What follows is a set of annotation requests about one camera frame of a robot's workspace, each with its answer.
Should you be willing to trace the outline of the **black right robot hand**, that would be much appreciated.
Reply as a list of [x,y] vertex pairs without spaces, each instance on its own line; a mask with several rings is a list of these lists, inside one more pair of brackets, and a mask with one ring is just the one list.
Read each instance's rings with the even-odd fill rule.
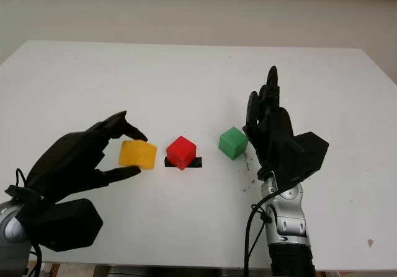
[[270,68],[260,91],[253,91],[249,96],[243,131],[261,165],[258,179],[267,180],[279,166],[283,144],[293,136],[288,112],[280,106],[280,87],[275,66]]

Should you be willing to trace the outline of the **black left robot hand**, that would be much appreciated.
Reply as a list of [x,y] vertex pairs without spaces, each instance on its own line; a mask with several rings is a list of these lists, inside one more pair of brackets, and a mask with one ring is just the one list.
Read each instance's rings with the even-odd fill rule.
[[96,168],[111,139],[125,135],[148,140],[126,121],[126,114],[118,112],[85,131],[62,136],[32,167],[25,186],[55,203],[71,194],[106,187],[139,174],[140,168],[134,165],[108,171]]

